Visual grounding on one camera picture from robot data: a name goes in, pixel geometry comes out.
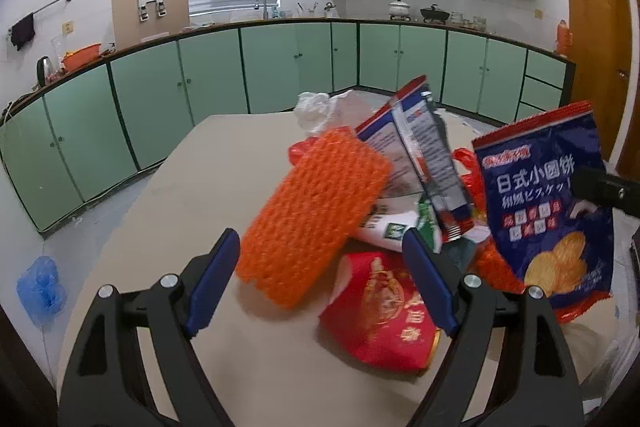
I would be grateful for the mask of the blue chip bag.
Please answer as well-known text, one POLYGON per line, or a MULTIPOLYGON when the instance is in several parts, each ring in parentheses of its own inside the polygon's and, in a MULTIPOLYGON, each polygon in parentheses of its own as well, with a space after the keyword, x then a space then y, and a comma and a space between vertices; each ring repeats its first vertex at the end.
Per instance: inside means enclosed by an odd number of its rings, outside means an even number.
POLYGON ((580 168, 604 171, 589 102, 565 105, 475 139, 490 239, 525 289, 538 286, 570 323, 610 295, 611 209, 576 198, 580 168))

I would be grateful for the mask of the red gold paper packet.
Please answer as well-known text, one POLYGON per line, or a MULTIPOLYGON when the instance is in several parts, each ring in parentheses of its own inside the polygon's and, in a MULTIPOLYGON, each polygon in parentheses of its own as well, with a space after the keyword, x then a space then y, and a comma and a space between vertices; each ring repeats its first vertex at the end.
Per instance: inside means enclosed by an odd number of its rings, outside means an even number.
POLYGON ((439 343, 401 254, 391 251, 343 256, 319 320, 349 355, 383 371, 422 373, 439 343))

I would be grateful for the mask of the green white milk carton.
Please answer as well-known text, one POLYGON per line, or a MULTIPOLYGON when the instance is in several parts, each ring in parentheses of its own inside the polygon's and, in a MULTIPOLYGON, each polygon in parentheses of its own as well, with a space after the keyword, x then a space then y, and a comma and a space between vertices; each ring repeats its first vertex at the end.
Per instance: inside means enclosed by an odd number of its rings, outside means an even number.
POLYGON ((388 251, 402 251, 402 236, 417 229, 434 253, 442 249, 442 232, 431 202, 420 194, 379 198, 352 234, 354 239, 388 251))

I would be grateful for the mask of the orange foam fruit net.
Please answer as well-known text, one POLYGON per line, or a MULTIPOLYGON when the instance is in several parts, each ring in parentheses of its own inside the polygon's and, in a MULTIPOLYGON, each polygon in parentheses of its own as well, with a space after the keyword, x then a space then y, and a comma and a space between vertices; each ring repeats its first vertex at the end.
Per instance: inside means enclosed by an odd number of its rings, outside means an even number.
POLYGON ((351 131, 324 132, 244 233, 236 275, 275 305, 298 306, 367 217, 392 170, 351 131))

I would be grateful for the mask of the green lower kitchen cabinets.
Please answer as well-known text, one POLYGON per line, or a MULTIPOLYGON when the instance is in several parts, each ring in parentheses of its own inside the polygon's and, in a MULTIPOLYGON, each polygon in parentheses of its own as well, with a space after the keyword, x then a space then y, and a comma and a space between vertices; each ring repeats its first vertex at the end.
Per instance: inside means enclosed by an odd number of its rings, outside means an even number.
POLYGON ((390 93, 509 124, 570 101, 575 65, 506 38, 360 20, 231 25, 102 58, 1 117, 1 161, 35 229, 162 162, 213 115, 285 112, 305 91, 390 93))

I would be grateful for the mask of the blue plastic bag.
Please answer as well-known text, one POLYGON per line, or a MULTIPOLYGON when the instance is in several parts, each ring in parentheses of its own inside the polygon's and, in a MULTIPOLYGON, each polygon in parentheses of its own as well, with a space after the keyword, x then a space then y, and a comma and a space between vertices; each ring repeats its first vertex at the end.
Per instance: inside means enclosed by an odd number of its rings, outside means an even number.
POLYGON ((58 266, 49 256, 38 257, 18 278, 16 292, 38 329, 52 323, 66 305, 66 290, 58 278, 58 266))

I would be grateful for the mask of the red plastic bag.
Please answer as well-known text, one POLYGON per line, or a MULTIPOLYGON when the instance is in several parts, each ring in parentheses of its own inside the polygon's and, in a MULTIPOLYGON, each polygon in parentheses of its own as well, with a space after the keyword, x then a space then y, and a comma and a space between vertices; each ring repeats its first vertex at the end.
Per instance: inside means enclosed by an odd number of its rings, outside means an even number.
POLYGON ((482 172, 480 171, 480 164, 477 161, 475 154, 472 150, 468 150, 464 147, 456 148, 451 153, 452 158, 460 164, 466 170, 460 176, 466 191, 471 196, 475 212, 478 217, 486 219, 486 192, 484 187, 484 179, 482 172))

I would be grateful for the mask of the brown wooden door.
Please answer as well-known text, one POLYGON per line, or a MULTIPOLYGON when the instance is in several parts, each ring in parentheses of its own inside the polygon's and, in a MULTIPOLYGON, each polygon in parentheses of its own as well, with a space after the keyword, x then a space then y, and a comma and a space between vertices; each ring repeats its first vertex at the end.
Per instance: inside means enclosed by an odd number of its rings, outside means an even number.
POLYGON ((610 159, 626 105, 632 52, 629 0, 568 0, 576 64, 570 99, 591 102, 602 156, 610 159))

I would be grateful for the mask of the black wok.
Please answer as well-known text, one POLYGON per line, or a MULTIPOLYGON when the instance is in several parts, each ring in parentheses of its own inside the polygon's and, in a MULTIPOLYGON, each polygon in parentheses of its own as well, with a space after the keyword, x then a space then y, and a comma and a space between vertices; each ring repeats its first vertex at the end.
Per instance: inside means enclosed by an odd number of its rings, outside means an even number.
POLYGON ((436 4, 432 4, 429 8, 420 9, 422 20, 426 24, 442 24, 445 25, 450 17, 450 13, 439 9, 436 4))

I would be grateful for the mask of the white cooking pot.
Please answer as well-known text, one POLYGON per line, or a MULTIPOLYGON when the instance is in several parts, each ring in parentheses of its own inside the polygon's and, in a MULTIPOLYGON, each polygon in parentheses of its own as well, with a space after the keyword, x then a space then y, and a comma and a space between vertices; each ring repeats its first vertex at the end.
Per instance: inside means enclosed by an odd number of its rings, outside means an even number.
POLYGON ((388 4, 388 15, 391 20, 411 20, 410 5, 402 0, 395 0, 388 4))

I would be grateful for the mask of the white crumpled paper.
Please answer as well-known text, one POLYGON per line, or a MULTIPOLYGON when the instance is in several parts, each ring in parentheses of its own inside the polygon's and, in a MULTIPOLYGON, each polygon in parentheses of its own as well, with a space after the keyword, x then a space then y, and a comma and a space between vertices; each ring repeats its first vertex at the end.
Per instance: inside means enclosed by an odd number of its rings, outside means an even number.
POLYGON ((374 114, 374 109, 354 90, 333 96, 303 92, 293 113, 307 136, 319 136, 334 128, 355 129, 374 114))

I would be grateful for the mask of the orange basin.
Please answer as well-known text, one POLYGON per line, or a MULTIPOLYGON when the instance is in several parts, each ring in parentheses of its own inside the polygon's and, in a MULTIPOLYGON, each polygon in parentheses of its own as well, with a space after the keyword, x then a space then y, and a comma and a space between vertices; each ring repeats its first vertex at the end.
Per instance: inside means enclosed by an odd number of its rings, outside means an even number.
POLYGON ((75 72, 75 70, 97 60, 100 57, 100 47, 99 43, 95 43, 73 52, 66 52, 62 60, 65 72, 75 72))

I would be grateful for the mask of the steel kettle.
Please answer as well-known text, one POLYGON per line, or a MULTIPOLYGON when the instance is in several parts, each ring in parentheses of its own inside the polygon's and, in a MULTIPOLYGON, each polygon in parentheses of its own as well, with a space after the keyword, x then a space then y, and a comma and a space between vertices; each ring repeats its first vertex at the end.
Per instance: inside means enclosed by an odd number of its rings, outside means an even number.
POLYGON ((50 77, 55 73, 55 68, 48 56, 42 56, 37 61, 36 74, 39 88, 47 87, 50 77))

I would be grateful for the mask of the cardboard box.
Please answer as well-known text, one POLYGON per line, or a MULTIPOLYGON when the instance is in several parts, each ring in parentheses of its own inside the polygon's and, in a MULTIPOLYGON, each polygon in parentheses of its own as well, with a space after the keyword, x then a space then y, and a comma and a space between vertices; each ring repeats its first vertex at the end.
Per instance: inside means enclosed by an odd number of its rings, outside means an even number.
POLYGON ((190 26, 189 0, 111 0, 117 51, 177 35, 190 26))

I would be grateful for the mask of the towel rail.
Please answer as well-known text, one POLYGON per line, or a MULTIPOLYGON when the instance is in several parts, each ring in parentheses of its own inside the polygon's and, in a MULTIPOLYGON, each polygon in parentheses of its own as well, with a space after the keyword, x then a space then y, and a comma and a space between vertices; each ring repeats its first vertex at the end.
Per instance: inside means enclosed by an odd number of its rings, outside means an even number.
MULTIPOLYGON (((49 2, 49 3, 47 3, 47 4, 43 5, 43 6, 40 6, 39 9, 33 10, 31 13, 32 13, 33 16, 35 16, 36 14, 38 14, 38 13, 40 13, 40 12, 46 10, 46 9, 49 9, 50 6, 53 6, 53 5, 58 4, 60 2, 70 3, 72 1, 73 0, 52 0, 51 2, 49 2)), ((12 34, 13 26, 15 26, 20 20, 14 20, 14 24, 11 27, 8 28, 8 36, 12 34)))

